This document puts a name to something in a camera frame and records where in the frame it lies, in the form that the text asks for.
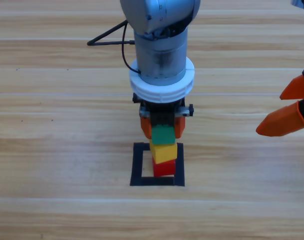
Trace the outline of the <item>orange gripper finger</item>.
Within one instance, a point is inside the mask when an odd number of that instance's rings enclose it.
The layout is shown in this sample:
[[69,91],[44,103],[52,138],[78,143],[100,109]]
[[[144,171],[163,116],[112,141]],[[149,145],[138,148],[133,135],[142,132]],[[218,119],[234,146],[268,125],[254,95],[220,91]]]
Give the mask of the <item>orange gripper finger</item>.
[[256,128],[262,136],[282,137],[304,129],[304,99],[268,114]]
[[281,100],[304,99],[304,70],[294,78],[280,95]]
[[151,138],[152,135],[152,126],[151,126],[151,121],[149,117],[141,117],[140,118],[141,122],[141,128],[147,138]]
[[186,118],[185,117],[176,117],[175,118],[175,137],[180,138],[183,134],[186,125]]

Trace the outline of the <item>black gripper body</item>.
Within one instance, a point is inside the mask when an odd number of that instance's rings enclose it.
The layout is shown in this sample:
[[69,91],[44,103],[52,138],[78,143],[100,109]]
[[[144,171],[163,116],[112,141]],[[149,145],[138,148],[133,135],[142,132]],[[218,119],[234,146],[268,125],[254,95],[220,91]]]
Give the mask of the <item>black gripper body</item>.
[[149,119],[151,125],[174,125],[176,120],[192,117],[193,104],[185,105],[185,98],[169,103],[155,103],[142,99],[136,93],[132,98],[134,103],[140,104],[139,116]]

